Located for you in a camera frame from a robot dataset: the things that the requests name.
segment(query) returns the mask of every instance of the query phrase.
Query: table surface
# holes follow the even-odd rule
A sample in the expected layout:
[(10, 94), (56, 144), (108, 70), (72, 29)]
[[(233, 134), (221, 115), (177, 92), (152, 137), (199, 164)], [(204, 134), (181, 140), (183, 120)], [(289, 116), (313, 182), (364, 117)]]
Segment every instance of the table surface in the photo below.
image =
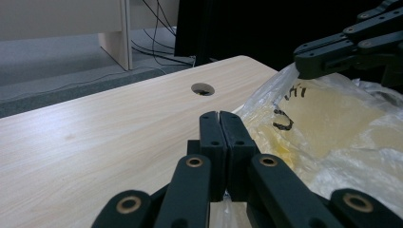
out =
[(0, 226), (90, 227), (116, 194), (154, 193), (201, 114), (234, 111), (274, 74), (238, 56), (0, 119)]

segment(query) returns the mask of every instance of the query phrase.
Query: yellow object in bag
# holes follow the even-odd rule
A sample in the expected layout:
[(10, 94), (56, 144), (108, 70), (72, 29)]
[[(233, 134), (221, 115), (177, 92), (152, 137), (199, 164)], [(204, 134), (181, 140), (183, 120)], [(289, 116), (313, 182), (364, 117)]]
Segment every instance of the yellow object in bag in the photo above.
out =
[(327, 199), (354, 188), (403, 218), (403, 96), (337, 73), (297, 76), (289, 65), (237, 113), (260, 151), (282, 158)]

